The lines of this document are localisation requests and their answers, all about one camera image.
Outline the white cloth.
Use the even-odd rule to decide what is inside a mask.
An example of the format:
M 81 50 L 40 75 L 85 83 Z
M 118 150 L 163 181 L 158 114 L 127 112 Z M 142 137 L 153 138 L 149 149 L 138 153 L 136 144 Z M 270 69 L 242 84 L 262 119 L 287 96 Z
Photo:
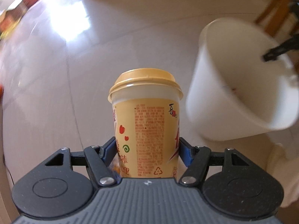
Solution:
M 282 208 L 298 201 L 298 157 L 287 159 L 283 145 L 275 144 L 267 160 L 266 172 L 279 181 L 283 187 Z

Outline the yellow milk tea cup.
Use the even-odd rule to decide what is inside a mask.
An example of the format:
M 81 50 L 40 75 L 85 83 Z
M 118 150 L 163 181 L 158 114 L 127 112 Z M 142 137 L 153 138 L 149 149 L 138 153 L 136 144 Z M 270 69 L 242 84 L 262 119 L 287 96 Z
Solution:
M 121 177 L 177 176 L 182 97 L 174 76 L 162 69 L 133 69 L 118 77 L 108 100 Z

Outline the blue juice carton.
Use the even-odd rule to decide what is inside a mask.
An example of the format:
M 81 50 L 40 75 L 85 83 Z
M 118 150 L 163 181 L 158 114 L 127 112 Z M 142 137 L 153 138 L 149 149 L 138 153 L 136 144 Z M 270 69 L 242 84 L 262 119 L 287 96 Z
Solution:
M 112 172 L 113 176 L 115 177 L 116 181 L 120 181 L 122 177 L 121 177 L 121 170 L 120 170 L 118 157 L 114 157 L 111 164 L 109 165 L 109 169 Z

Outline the white plastic bucket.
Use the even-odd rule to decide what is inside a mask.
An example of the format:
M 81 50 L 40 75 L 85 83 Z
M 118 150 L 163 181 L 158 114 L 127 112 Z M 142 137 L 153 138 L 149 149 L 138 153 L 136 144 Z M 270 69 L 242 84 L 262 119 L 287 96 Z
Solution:
M 298 76 L 287 55 L 265 62 L 277 42 L 257 26 L 219 18 L 199 36 L 186 113 L 203 138 L 226 141 L 284 130 L 298 120 Z

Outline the wooden chair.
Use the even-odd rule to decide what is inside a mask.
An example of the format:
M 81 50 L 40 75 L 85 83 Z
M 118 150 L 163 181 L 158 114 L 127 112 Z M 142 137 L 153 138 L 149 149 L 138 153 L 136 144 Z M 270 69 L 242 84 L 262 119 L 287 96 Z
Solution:
M 255 19 L 254 23 L 259 25 L 272 14 L 272 17 L 264 27 L 264 32 L 274 38 L 290 15 L 290 2 L 291 0 L 271 0 L 265 10 Z

